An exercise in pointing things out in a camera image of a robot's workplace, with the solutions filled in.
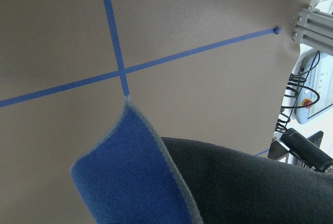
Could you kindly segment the teach pendant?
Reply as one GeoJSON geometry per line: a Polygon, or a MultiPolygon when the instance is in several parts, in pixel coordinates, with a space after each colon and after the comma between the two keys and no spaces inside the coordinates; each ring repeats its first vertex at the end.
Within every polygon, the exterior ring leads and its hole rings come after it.
{"type": "Polygon", "coordinates": [[[332,109],[332,56],[308,50],[301,55],[298,74],[306,81],[300,83],[296,119],[305,124],[332,109]]]}

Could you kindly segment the black equipment box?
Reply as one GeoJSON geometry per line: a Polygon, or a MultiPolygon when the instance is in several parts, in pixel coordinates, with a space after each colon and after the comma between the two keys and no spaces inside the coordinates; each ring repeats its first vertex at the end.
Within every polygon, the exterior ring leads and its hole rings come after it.
{"type": "Polygon", "coordinates": [[[305,138],[295,129],[287,129],[280,137],[273,138],[267,157],[271,160],[281,160],[292,155],[296,158],[298,166],[332,174],[332,157],[317,146],[323,134],[322,131],[318,131],[310,138],[305,138]]]}

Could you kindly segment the blue microfiber towel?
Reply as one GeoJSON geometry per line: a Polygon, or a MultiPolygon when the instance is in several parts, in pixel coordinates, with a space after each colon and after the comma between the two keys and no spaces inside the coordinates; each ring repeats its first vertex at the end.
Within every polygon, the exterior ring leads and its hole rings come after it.
{"type": "Polygon", "coordinates": [[[160,137],[128,97],[71,176],[97,223],[332,223],[331,175],[160,137]]]}

